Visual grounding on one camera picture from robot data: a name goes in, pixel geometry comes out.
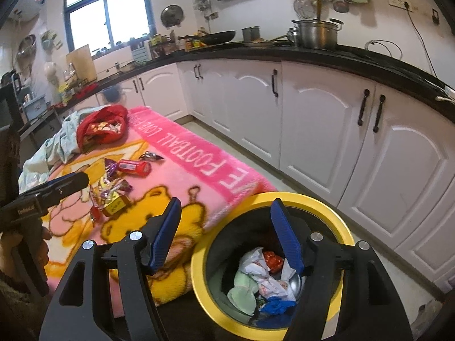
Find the left hand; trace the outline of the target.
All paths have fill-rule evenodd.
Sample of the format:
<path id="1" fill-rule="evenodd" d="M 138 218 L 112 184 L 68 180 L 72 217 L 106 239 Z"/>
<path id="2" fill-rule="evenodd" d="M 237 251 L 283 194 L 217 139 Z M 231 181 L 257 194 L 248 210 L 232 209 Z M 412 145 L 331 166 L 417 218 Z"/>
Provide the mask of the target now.
<path id="1" fill-rule="evenodd" d="M 52 238 L 52 233 L 46 228 L 42 228 L 42 241 L 36 253 L 36 258 L 44 268 L 49 262 L 49 247 L 47 241 Z M 4 232 L 1 235 L 1 271 L 17 282 L 22 281 L 18 274 L 12 258 L 12 249 L 17 247 L 22 241 L 22 235 L 16 231 Z"/>

